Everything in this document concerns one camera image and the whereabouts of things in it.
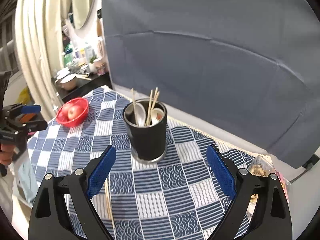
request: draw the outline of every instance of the metal screw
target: metal screw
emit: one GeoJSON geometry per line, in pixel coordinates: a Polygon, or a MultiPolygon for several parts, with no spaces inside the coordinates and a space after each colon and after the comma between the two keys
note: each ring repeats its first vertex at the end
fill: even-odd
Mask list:
{"type": "Polygon", "coordinates": [[[75,174],[76,175],[81,175],[83,173],[83,169],[77,169],[76,171],[75,171],[75,174]]]}
{"type": "Polygon", "coordinates": [[[274,180],[278,179],[278,176],[274,173],[271,173],[270,177],[271,177],[271,179],[274,179],[274,180]]]}
{"type": "Polygon", "coordinates": [[[247,175],[248,174],[248,171],[246,170],[246,169],[240,169],[239,170],[239,172],[240,172],[240,174],[242,174],[242,175],[247,175]]]}
{"type": "Polygon", "coordinates": [[[47,175],[44,176],[45,179],[51,179],[52,178],[52,174],[48,173],[47,175]]]}

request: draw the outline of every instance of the ceramic spoon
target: ceramic spoon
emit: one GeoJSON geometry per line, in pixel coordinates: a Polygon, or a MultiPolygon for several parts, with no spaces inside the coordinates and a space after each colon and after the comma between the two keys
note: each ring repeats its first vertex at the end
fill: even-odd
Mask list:
{"type": "Polygon", "coordinates": [[[146,122],[146,110],[144,109],[143,105],[140,103],[136,103],[136,110],[135,114],[137,117],[137,125],[138,126],[144,126],[146,122]]]}
{"type": "Polygon", "coordinates": [[[159,123],[159,121],[164,117],[164,111],[160,108],[154,108],[151,112],[152,125],[159,123]]]}

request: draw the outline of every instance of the red bowl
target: red bowl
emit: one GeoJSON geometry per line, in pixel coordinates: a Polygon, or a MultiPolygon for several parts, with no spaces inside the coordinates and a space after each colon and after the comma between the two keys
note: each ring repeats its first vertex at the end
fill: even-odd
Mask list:
{"type": "Polygon", "coordinates": [[[61,113],[61,110],[63,108],[63,106],[62,106],[57,113],[56,120],[58,123],[62,124],[63,126],[75,127],[75,126],[83,123],[84,120],[87,118],[88,112],[89,112],[89,102],[85,98],[74,98],[74,99],[71,99],[70,101],[68,101],[67,103],[70,103],[70,102],[74,103],[74,105],[81,106],[84,109],[84,111],[77,118],[75,118],[73,120],[65,121],[65,119],[62,120],[62,119],[58,118],[58,116],[61,113]]]}

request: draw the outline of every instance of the round mirror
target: round mirror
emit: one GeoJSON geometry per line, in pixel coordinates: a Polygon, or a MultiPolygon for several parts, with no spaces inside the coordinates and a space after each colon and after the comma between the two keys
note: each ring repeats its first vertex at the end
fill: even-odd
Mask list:
{"type": "Polygon", "coordinates": [[[88,21],[93,4],[94,0],[68,0],[68,18],[76,30],[81,29],[88,21]]]}

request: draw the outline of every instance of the blue gripper pad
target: blue gripper pad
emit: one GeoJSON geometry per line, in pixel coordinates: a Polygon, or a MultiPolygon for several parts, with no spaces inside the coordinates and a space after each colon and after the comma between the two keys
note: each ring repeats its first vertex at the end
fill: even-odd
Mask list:
{"type": "Polygon", "coordinates": [[[207,148],[207,160],[217,178],[217,181],[220,184],[223,193],[229,196],[231,199],[234,199],[236,196],[235,179],[228,170],[224,161],[212,146],[207,148]]]}
{"type": "Polygon", "coordinates": [[[34,106],[23,106],[21,108],[22,114],[33,114],[33,113],[40,113],[41,112],[41,106],[34,105],[34,106]]]}
{"type": "Polygon", "coordinates": [[[104,156],[100,159],[98,165],[91,173],[88,179],[87,196],[92,199],[93,196],[98,195],[108,174],[116,161],[116,149],[111,146],[104,156]]]}

